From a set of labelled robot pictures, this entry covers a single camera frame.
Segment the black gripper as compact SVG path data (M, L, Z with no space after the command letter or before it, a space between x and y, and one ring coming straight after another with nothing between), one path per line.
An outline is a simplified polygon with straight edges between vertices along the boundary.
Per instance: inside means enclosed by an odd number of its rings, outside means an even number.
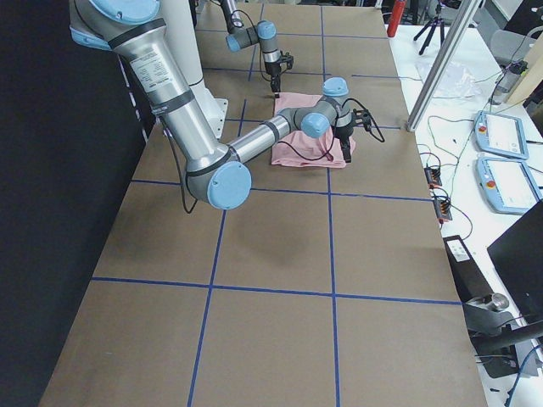
M350 164L352 161L351 152L351 136L354 132L352 125L336 126L334 129L334 137L339 140L341 153L346 164Z
M271 91L275 98L279 97L281 92L282 67L280 61L265 62L266 73L270 76Z

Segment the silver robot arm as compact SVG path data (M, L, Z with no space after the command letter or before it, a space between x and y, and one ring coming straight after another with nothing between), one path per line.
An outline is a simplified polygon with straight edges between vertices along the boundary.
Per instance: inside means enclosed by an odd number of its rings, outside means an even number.
M190 194L217 209L234 209L249 196L247 162L294 131L318 138L333 131L349 149L355 124L344 79L326 80L316 103L281 109L231 143L221 142L227 101L206 88L193 13L186 1L72 1L74 42L120 55L145 92L185 160Z
M281 93L282 75L294 66L294 56L278 45L277 27L270 20L254 23L234 1L219 1L228 35L226 42L233 53L247 47L259 47L259 72L270 85L274 98Z

